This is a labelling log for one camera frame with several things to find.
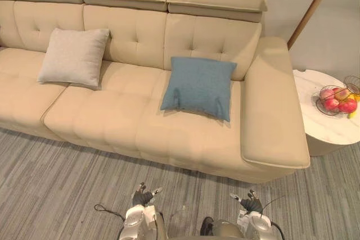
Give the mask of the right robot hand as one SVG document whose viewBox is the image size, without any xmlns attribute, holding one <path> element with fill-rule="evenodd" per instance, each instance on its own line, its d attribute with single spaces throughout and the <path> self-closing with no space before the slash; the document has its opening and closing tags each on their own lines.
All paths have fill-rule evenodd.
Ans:
<svg viewBox="0 0 360 240">
<path fill-rule="evenodd" d="M 262 203 L 260 199 L 257 197 L 256 192 L 253 191 L 252 189 L 247 194 L 249 197 L 247 199 L 240 198 L 238 195 L 233 193 L 230 193 L 229 195 L 231 198 L 235 199 L 241 204 L 241 206 L 246 210 L 247 214 L 251 212 L 257 212 L 261 214 L 263 212 Z"/>
</svg>

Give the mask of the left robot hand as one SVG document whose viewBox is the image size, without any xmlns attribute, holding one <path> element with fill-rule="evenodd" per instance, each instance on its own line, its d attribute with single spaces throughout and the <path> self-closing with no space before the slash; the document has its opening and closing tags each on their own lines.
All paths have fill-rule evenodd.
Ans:
<svg viewBox="0 0 360 240">
<path fill-rule="evenodd" d="M 145 191 L 145 188 L 145 183 L 141 182 L 138 189 L 133 194 L 132 206 L 146 206 L 155 195 L 160 194 L 163 191 L 163 187 L 157 187 L 152 191 Z"/>
</svg>

